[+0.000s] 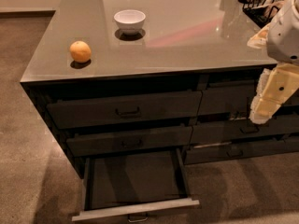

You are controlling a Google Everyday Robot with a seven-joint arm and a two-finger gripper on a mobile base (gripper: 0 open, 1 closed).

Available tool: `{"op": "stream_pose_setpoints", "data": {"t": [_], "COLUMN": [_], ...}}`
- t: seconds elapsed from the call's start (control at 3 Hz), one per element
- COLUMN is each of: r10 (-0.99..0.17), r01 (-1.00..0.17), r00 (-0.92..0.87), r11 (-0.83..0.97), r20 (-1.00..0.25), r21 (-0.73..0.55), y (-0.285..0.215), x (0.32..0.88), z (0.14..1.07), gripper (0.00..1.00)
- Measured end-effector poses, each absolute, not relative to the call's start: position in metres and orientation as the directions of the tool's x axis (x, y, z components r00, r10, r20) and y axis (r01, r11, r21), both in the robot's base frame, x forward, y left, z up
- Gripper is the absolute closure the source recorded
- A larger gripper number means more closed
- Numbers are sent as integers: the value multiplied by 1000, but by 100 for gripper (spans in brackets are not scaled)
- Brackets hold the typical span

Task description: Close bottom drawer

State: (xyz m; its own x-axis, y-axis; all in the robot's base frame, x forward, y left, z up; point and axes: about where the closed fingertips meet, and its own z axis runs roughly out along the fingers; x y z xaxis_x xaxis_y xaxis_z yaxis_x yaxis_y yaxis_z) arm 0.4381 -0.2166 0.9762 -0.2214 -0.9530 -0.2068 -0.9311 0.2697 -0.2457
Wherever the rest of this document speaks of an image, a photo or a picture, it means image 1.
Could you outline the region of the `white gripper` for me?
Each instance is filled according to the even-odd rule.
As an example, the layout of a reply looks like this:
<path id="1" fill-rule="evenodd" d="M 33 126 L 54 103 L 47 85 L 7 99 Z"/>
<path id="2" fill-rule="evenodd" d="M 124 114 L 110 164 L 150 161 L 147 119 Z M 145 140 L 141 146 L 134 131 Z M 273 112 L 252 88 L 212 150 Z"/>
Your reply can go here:
<path id="1" fill-rule="evenodd" d="M 265 48 L 268 32 L 269 25 L 265 25 L 249 39 L 247 46 L 253 49 Z M 265 124 L 298 89 L 298 65 L 279 63 L 272 71 L 264 69 L 250 105 L 249 119 L 254 124 Z"/>

